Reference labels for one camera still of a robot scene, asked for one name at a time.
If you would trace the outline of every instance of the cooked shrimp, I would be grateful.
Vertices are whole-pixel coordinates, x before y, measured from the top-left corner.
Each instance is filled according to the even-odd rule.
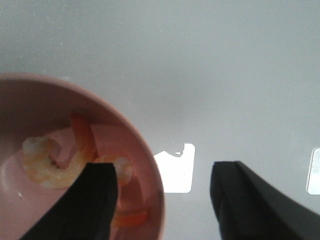
[[[94,159],[93,163],[113,163],[117,182],[120,187],[127,185],[133,178],[133,164],[123,156],[103,155]],[[118,199],[121,199],[121,191],[119,191]],[[145,223],[147,219],[148,211],[146,209],[121,211],[119,205],[117,205],[111,226],[119,228],[133,227]]]
[[[86,119],[71,113],[71,127],[74,134],[76,153],[65,169],[60,168],[55,158],[59,154],[59,144],[47,136],[30,137],[22,144],[23,167],[29,178],[49,189],[69,187],[80,175],[86,163],[92,162],[96,153],[93,132]]]
[[[117,182],[120,186],[127,185],[133,177],[133,165],[123,156],[103,155],[94,159],[93,163],[113,163]]]

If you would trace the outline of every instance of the white table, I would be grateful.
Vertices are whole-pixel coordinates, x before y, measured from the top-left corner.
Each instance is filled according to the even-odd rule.
[[[319,1],[0,1],[0,72],[59,77],[118,108],[156,155],[195,147],[164,240],[219,239],[214,161],[241,160],[320,214]]]

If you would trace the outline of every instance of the bowl rim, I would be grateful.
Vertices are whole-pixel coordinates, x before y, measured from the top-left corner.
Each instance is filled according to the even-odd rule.
[[[104,98],[98,96],[97,94],[93,93],[90,90],[87,90],[75,83],[63,80],[58,77],[53,77],[45,74],[39,74],[39,73],[31,73],[31,72],[0,72],[0,84],[4,81],[12,81],[12,80],[19,80],[19,81],[25,81],[25,82],[38,82],[38,83],[45,83],[48,85],[58,86],[64,89],[68,89],[70,91],[76,92],[82,96],[85,96],[95,103],[99,104],[104,109],[107,109],[111,113],[113,113],[121,123],[123,123],[137,138],[138,142],[144,146],[144,151],[147,154],[149,159],[153,159],[153,162],[151,164],[153,170],[157,173],[155,176],[156,183],[160,187],[160,212],[161,212],[161,219],[160,219],[160,225],[158,228],[157,237],[158,240],[163,238],[164,234],[164,226],[165,226],[165,216],[166,216],[166,208],[165,208],[165,193],[164,193],[164,187],[161,179],[161,175],[157,166],[157,163],[155,161],[155,158],[151,152],[151,149],[149,148],[147,142],[143,139],[142,135],[139,133],[137,128],[119,111],[117,110],[112,104],[110,104],[107,100]]]

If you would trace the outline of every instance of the white surface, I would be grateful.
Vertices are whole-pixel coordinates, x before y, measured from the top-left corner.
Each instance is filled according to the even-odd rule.
[[[165,240],[219,239],[214,161],[241,160],[320,213],[319,1],[0,1],[0,71],[95,92],[154,154],[196,146],[192,189],[167,193]]]

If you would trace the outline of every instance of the pink bowl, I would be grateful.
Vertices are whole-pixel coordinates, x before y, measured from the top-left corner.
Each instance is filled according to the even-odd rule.
[[[31,73],[0,74],[0,240],[19,239],[65,190],[28,179],[22,142],[49,135],[73,148],[70,112],[92,124],[99,153],[120,153],[133,163],[133,180],[121,190],[125,210],[148,209],[139,226],[113,228],[110,239],[157,240],[164,225],[164,190],[154,157],[138,131],[109,103],[74,84]]]

